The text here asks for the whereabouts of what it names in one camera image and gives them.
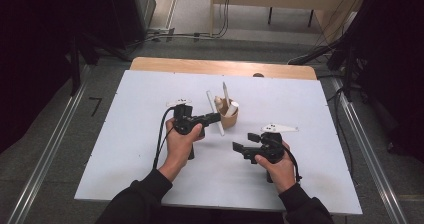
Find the black curtain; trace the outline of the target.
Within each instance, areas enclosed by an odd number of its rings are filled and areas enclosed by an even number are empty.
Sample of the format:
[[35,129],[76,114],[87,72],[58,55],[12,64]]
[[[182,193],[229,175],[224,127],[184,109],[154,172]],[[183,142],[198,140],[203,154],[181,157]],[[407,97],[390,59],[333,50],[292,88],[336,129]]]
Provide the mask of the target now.
[[106,43],[110,11],[111,0],[0,0],[0,153],[72,82],[70,35]]
[[424,163],[424,0],[364,0],[348,35],[358,83],[394,119],[395,147]]

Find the beige pen holder cup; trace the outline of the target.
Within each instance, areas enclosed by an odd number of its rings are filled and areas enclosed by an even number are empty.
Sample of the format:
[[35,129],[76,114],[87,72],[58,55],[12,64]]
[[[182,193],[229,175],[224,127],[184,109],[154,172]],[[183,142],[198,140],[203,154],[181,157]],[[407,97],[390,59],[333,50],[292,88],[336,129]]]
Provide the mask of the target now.
[[226,113],[228,110],[226,99],[216,96],[214,98],[214,102],[215,102],[217,111],[221,115],[221,123],[223,128],[228,129],[230,127],[233,127],[237,122],[239,107],[238,107],[238,110],[231,117],[226,117]]

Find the person's left hand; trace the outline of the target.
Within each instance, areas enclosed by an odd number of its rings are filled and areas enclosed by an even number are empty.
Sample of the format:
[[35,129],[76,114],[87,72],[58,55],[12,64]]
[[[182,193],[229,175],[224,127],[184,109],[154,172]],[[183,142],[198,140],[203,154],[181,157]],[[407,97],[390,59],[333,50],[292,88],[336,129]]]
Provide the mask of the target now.
[[174,119],[166,121],[168,136],[167,156],[159,168],[159,172],[170,182],[173,182],[182,168],[186,165],[192,150],[193,143],[201,140],[201,124],[196,124],[187,135],[180,135],[173,129]]

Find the black stand with power strip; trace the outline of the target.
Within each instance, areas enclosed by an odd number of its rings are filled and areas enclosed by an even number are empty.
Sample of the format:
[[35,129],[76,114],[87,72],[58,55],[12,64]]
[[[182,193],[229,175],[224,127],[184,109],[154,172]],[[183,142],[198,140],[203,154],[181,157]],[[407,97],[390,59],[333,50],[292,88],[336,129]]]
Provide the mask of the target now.
[[287,64],[304,65],[319,56],[331,52],[331,57],[327,61],[327,68],[330,71],[336,71],[341,67],[344,67],[341,92],[344,94],[347,100],[350,101],[351,91],[353,90],[351,86],[353,81],[353,71],[357,61],[356,47],[356,41],[348,34],[345,34],[338,40],[326,46],[317,47],[306,55],[290,59]]

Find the person's dark clothed torso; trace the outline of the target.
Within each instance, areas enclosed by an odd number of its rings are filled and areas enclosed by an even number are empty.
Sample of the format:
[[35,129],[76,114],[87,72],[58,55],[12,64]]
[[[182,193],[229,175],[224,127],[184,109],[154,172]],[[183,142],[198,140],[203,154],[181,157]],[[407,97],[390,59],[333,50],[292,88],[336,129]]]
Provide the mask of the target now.
[[162,207],[154,224],[284,224],[277,212]]

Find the black tripod stand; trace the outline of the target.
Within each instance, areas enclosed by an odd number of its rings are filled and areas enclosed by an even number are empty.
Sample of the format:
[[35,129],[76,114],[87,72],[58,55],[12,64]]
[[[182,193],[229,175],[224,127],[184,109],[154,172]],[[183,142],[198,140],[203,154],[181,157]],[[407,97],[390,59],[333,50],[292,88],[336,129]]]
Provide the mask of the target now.
[[81,87],[80,63],[79,56],[82,56],[88,65],[96,65],[99,56],[95,51],[96,47],[100,47],[112,56],[115,56],[123,61],[131,61],[128,55],[123,54],[116,48],[106,44],[94,35],[87,32],[74,32],[70,35],[70,66],[72,90],[71,96],[75,96],[78,89]]

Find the person's right hand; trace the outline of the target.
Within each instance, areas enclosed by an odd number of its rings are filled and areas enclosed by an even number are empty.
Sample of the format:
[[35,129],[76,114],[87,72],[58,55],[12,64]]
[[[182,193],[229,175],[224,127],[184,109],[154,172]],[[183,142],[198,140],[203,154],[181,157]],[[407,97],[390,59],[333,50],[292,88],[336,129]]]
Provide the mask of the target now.
[[275,164],[270,163],[261,155],[256,155],[255,160],[268,171],[278,194],[287,191],[296,184],[294,164],[288,152],[285,152],[282,159]]

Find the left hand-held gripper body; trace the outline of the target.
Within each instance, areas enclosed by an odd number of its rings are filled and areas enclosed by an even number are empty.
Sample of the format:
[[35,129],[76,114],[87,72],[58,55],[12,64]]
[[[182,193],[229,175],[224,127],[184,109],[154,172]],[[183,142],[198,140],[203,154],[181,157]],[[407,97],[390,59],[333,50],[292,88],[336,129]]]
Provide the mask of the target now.
[[[192,116],[192,109],[193,107],[187,105],[186,103],[178,103],[170,107],[170,110],[173,111],[173,129],[177,131],[180,135],[189,134],[196,124],[201,124],[201,121],[204,121],[203,117]],[[200,137],[201,139],[204,138],[204,127],[202,127]],[[193,158],[194,148],[192,146],[192,150],[188,160],[192,160]]]

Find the metal floor rail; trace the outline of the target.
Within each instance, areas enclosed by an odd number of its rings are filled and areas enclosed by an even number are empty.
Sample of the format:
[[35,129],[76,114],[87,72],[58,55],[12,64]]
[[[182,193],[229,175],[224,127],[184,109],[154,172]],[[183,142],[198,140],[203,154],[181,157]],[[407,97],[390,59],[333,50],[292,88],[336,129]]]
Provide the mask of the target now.
[[409,224],[406,215],[398,201],[392,185],[375,154],[371,142],[357,115],[355,106],[345,96],[341,97],[341,106],[356,138],[358,146],[367,164],[379,196],[385,206],[392,224]]
[[91,73],[92,67],[85,65],[81,72],[81,86],[67,101],[65,109],[62,112],[60,119],[56,124],[54,131],[50,136],[49,141],[44,148],[42,155],[39,158],[30,178],[25,183],[19,199],[15,204],[13,212],[6,221],[6,224],[24,224],[29,210],[31,209],[31,206],[42,186],[53,159],[61,145],[62,139],[79,106]]

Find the grey cabinet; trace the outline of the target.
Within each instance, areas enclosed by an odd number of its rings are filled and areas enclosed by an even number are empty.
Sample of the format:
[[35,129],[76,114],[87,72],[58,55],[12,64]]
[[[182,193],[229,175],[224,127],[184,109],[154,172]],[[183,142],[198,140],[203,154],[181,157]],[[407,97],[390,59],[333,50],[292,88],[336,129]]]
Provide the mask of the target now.
[[145,39],[156,0],[111,0],[118,28],[118,47]]

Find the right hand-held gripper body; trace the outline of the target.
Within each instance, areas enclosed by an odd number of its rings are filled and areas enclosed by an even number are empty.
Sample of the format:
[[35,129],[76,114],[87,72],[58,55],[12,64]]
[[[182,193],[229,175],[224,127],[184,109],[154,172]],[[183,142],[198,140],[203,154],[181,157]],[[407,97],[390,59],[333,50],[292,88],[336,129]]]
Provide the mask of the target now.
[[262,134],[258,134],[261,136],[261,140],[258,142],[261,143],[261,146],[259,148],[245,147],[247,152],[247,158],[245,159],[248,159],[252,164],[256,164],[255,156],[261,155],[270,163],[275,164],[282,159],[285,152],[288,152],[288,155],[294,164],[295,180],[298,180],[297,161],[291,151],[282,144],[282,133],[297,132],[298,128],[270,123],[262,127],[261,131]]

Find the thin white pen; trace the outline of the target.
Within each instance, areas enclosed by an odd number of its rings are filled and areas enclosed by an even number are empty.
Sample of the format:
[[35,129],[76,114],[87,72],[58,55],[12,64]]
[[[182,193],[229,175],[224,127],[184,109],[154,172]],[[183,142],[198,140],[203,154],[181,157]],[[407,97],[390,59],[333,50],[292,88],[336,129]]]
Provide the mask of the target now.
[[209,104],[211,106],[211,109],[212,109],[213,113],[214,114],[217,114],[219,116],[219,118],[218,118],[219,120],[217,122],[217,126],[219,128],[219,131],[220,131],[221,136],[224,136],[225,135],[225,132],[224,132],[224,129],[223,129],[223,126],[222,126],[222,123],[221,123],[221,115],[220,115],[220,113],[216,109],[216,105],[215,105],[215,102],[214,102],[214,97],[212,96],[212,93],[211,93],[210,90],[207,90],[206,91],[206,95],[207,95],[207,98],[208,98],[208,101],[209,101]]

